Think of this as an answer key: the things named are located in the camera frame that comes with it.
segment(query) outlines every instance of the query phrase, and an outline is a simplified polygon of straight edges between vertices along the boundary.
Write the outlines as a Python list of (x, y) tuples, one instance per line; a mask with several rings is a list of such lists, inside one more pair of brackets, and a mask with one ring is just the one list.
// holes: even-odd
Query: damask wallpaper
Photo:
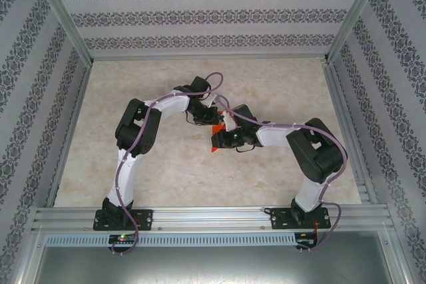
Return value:
[(0, 0), (0, 283), (45, 206), (85, 66), (47, 0)]
[(63, 0), (94, 58), (325, 54), (353, 0)]
[(426, 283), (426, 0), (369, 0), (334, 61), (379, 200)]

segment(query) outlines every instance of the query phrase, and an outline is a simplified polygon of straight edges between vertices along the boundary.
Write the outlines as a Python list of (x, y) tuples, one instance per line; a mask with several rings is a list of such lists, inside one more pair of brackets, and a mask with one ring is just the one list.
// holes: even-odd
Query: marble floor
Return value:
[[(232, 106), (246, 103), (258, 120), (302, 123), (321, 118), (341, 132), (318, 59), (229, 59), (95, 62), (57, 194), (56, 207), (99, 207), (114, 179), (116, 126), (129, 100), (151, 100), (198, 75), (224, 74), (217, 91)], [(209, 80), (213, 85), (218, 78)], [(134, 206), (288, 206), (304, 175), (290, 149), (211, 153), (208, 126), (185, 114), (162, 121), (144, 157)], [(349, 166), (324, 197), (360, 204)]]

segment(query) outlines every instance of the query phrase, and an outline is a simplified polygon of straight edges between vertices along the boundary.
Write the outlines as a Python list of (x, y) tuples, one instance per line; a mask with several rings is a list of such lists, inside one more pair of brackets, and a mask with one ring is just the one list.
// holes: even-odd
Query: metal grille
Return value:
[[(49, 235), (46, 247), (105, 247), (108, 234)], [(143, 234), (138, 246), (143, 247), (219, 247), (219, 246), (273, 246), (296, 245), (294, 233), (269, 234)]]

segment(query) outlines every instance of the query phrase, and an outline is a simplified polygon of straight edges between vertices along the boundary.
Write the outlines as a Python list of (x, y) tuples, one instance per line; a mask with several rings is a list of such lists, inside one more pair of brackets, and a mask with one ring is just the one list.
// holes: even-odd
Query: purple cable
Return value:
[(224, 107), (224, 109), (226, 110), (226, 111), (228, 111), (229, 113), (232, 113), (234, 116), (237, 116), (237, 117), (239, 117), (239, 118), (241, 118), (241, 119), (244, 119), (244, 120), (247, 120), (248, 122), (251, 122), (251, 123), (254, 123), (254, 124), (257, 124), (257, 125), (259, 125), (259, 126), (269, 126), (269, 127), (274, 127), (274, 128), (299, 128), (299, 129), (308, 129), (308, 130), (312, 130), (312, 131), (315, 131), (315, 132), (318, 132), (319, 134), (321, 134), (321, 135), (323, 135), (323, 136), (326, 136), (327, 138), (329, 138), (331, 141), (333, 141), (334, 143), (335, 143), (335, 145), (339, 148), (339, 150), (340, 150), (340, 152), (341, 152), (341, 155), (342, 155), (342, 157), (343, 157), (343, 164), (341, 165), (341, 167), (340, 167), (340, 169), (339, 169), (339, 171), (336, 173), (336, 175), (334, 176), (334, 177), (332, 177), (332, 178), (330, 178), (328, 181), (327, 181), (327, 184), (324, 186), (324, 188), (322, 189), (322, 191), (321, 191), (321, 193), (319, 194), (319, 198), (318, 198), (318, 200), (322, 203), (322, 204), (325, 204), (325, 205), (332, 205), (332, 206), (336, 206), (337, 207), (337, 210), (338, 210), (338, 214), (337, 214), (337, 217), (336, 217), (336, 220), (335, 220), (335, 222), (334, 222), (334, 224), (333, 224), (333, 226), (331, 227), (331, 229), (328, 231), (328, 233), (327, 233), (327, 235), (323, 238), (323, 240), (318, 244), (318, 245), (316, 245), (314, 248), (312, 248), (310, 251), (314, 251), (315, 249), (317, 249), (318, 247), (321, 247), (323, 244), (324, 244), (324, 242), (325, 241), (327, 241), (328, 240), (328, 238), (330, 237), (330, 235), (331, 235), (331, 233), (333, 233), (333, 231), (334, 231), (334, 229), (337, 227), (337, 224), (339, 223), (339, 220), (340, 220), (340, 217), (341, 217), (341, 207), (340, 207), (340, 205), (339, 204), (337, 204), (337, 203), (334, 203), (334, 202), (324, 202), (323, 200), (322, 200), (322, 198), (324, 197), (324, 194), (325, 194), (325, 191), (328, 189), (328, 186), (329, 186), (329, 184), (330, 183), (332, 183), (335, 179), (337, 179), (339, 176), (341, 176), (341, 174), (343, 173), (343, 171), (345, 171), (345, 169), (346, 169), (346, 165), (347, 165), (347, 155), (346, 155), (346, 151), (345, 151), (345, 149), (344, 149), (344, 147), (341, 145), (341, 143), (339, 142), (339, 140), (338, 139), (336, 139), (334, 136), (332, 136), (331, 134), (329, 134), (328, 132), (326, 132), (326, 131), (324, 131), (324, 130), (321, 130), (321, 129), (319, 129), (319, 128), (315, 128), (315, 127), (313, 127), (313, 126), (306, 126), (306, 125), (304, 125), (304, 124), (276, 124), (276, 123), (262, 123), (262, 122), (258, 122), (258, 121), (255, 121), (255, 120), (253, 120), (253, 119), (250, 119), (250, 118), (247, 118), (246, 116), (243, 116), (243, 115), (241, 115), (241, 114), (238, 114), (237, 112), (234, 112), (233, 110), (231, 110), (231, 108), (230, 108), (230, 103), (229, 103), (229, 100), (225, 97), (225, 96), (222, 96), (221, 94), (218, 94), (217, 96), (216, 96), (216, 98), (218, 98), (217, 100), (218, 100), (218, 102)]
[[(146, 111), (146, 114), (145, 114), (145, 117), (144, 117), (144, 122), (142, 123), (142, 126), (140, 126), (140, 129), (139, 129), (139, 133), (138, 133), (138, 135), (137, 135), (137, 137), (134, 139), (134, 142), (133, 142), (133, 144), (132, 144), (132, 146), (126, 151), (126, 153), (124, 154), (124, 156), (123, 156), (123, 158), (122, 158), (122, 160), (121, 160), (121, 162), (120, 162), (120, 164), (118, 165), (118, 168), (117, 168), (117, 171), (116, 171), (116, 173), (115, 173), (115, 190), (116, 190), (116, 194), (117, 194), (117, 198), (118, 198), (118, 201), (120, 202), (120, 205), (121, 205), (121, 207), (122, 207), (122, 209), (123, 209), (123, 211), (125, 212), (125, 214), (128, 216), (128, 218), (130, 219), (130, 221), (132, 222), (132, 224), (133, 224), (133, 226), (134, 226), (134, 229), (135, 229), (135, 233), (134, 233), (134, 235), (135, 235), (135, 240), (134, 240), (134, 242), (133, 242), (133, 245), (131, 246), (131, 247), (129, 247), (126, 251), (124, 251), (124, 252), (121, 252), (121, 253), (119, 253), (120, 255), (124, 255), (124, 254), (127, 254), (127, 253), (130, 253), (135, 247), (136, 247), (136, 245), (137, 245), (137, 243), (139, 242), (139, 229), (138, 229), (138, 224), (136, 223), (136, 221), (134, 220), (134, 218), (132, 217), (132, 215), (130, 214), (130, 212), (126, 209), (126, 206), (124, 205), (124, 203), (123, 203), (123, 201), (122, 201), (122, 198), (121, 198), (121, 195), (120, 195), (120, 188), (119, 188), (119, 186), (118, 186), (118, 177), (120, 176), (120, 171), (121, 171), (121, 168), (122, 168), (122, 166), (123, 166), (123, 164), (124, 164), (124, 161), (127, 159), (127, 156), (128, 156), (128, 154), (129, 153), (131, 153), (132, 152), (132, 150), (134, 149), (134, 148), (136, 148), (136, 145), (139, 143), (139, 140), (140, 140), (140, 138), (142, 137), (142, 133), (144, 132), (144, 130), (145, 130), (145, 126), (146, 126), (146, 121), (148, 120), (148, 118), (149, 118), (149, 114), (150, 114), (150, 112), (151, 112), (151, 110), (152, 110), (152, 108), (158, 103), (158, 102), (160, 102), (160, 101), (163, 101), (164, 99), (167, 99), (167, 98), (171, 98), (172, 96), (199, 96), (199, 95), (201, 95), (201, 94), (208, 94), (208, 93), (211, 93), (211, 92), (213, 92), (213, 91), (215, 91), (215, 90), (217, 90), (221, 85), (222, 85), (222, 83), (224, 82), (224, 75), (222, 74), (222, 73), (220, 73), (220, 72), (212, 72), (212, 73), (210, 73), (207, 77), (206, 77), (206, 80), (207, 79), (209, 79), (211, 76), (214, 76), (214, 75), (219, 75), (220, 76), (220, 82), (219, 82), (219, 84), (217, 85), (217, 86), (215, 86), (214, 88), (211, 88), (211, 89), (209, 89), (209, 90), (207, 90), (207, 91), (204, 91), (204, 92), (185, 92), (185, 93), (170, 93), (170, 94), (167, 94), (167, 95), (165, 95), (165, 96), (161, 96), (160, 98), (158, 98), (157, 100), (155, 100), (149, 107), (148, 107), (148, 110)], [(118, 242), (114, 242), (113, 244), (112, 244), (112, 246), (111, 246), (111, 251), (112, 251), (112, 254), (116, 254), (116, 253), (118, 253), (118, 252), (116, 252), (116, 251), (114, 251), (114, 246), (117, 244)]]

